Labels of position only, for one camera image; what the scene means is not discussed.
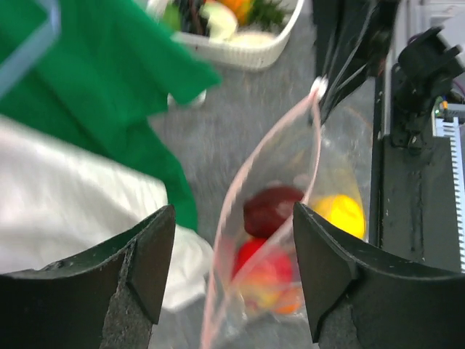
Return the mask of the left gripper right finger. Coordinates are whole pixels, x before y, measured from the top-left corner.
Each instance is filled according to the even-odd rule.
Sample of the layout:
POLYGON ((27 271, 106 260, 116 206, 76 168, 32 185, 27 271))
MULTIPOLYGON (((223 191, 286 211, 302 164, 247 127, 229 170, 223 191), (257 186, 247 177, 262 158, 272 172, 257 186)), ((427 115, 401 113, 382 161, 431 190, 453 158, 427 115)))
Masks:
POLYGON ((463 348, 464 275, 403 259, 294 206, 294 241, 313 341, 348 299, 362 348, 463 348))

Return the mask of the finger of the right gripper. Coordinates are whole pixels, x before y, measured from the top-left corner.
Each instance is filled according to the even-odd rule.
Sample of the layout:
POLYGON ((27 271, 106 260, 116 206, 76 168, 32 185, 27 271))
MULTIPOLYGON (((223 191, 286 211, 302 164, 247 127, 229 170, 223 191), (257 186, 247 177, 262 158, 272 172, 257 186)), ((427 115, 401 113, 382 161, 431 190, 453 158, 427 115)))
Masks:
POLYGON ((328 80, 320 121, 369 77, 389 51, 399 1, 313 1, 315 74, 328 80))

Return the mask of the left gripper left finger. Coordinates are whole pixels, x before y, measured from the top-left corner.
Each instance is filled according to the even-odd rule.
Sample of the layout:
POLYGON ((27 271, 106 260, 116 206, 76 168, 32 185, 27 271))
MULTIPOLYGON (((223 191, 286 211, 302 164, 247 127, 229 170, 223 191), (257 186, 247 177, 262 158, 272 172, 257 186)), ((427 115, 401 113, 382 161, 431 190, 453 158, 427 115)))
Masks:
POLYGON ((41 270, 1 276, 3 348, 146 348, 174 245, 164 206, 133 228, 41 270))

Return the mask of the orange toy fruit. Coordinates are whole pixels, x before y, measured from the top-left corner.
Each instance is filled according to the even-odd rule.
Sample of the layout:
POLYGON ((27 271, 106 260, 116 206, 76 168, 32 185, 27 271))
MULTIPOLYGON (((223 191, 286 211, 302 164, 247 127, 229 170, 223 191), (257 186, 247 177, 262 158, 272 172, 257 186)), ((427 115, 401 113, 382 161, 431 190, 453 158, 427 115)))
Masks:
POLYGON ((278 298, 277 305, 272 309, 274 314, 291 315, 296 313, 304 304, 304 295, 300 286, 285 290, 278 298))

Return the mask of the yellow pear toy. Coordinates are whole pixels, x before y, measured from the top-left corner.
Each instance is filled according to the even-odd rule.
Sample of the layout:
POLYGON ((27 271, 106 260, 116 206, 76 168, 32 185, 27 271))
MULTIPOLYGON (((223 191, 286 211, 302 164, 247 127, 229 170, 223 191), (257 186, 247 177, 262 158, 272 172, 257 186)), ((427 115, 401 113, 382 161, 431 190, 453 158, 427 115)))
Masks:
POLYGON ((364 239, 365 214, 353 198, 344 194, 326 196, 316 201, 312 209, 338 229, 364 239))

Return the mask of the clear pink-dotted zip bag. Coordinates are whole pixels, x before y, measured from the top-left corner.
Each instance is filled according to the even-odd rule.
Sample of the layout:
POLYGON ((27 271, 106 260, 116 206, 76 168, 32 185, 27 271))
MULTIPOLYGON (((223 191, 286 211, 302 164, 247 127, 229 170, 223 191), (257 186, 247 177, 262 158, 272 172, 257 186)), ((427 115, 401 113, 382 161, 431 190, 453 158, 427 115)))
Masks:
POLYGON ((200 346, 219 348, 253 321, 306 321, 293 208, 314 209, 365 238, 371 185, 371 125, 348 104, 325 118, 328 82, 262 138, 233 179, 220 214, 200 346))

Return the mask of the red apple toy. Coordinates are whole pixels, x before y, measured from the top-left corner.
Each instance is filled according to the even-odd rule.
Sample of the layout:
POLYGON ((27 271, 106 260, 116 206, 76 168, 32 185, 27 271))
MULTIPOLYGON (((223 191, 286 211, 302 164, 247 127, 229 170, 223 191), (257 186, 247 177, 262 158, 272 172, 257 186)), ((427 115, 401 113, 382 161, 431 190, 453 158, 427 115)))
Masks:
MULTIPOLYGON (((241 246, 236 255, 232 278, 266 241, 265 238, 251 238, 241 246)), ((250 281, 260 286, 283 286, 293 279, 294 262, 282 249, 278 249, 259 261, 244 277, 243 282, 250 281)))

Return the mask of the dark red mangosteen toy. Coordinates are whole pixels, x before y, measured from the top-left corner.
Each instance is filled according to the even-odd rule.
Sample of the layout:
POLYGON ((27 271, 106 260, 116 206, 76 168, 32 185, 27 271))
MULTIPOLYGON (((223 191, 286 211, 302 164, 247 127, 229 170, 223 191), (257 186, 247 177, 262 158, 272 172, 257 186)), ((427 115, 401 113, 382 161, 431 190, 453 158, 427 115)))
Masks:
POLYGON ((243 205, 245 231, 255 238, 269 238, 292 214, 304 193, 289 185, 265 188, 243 205))

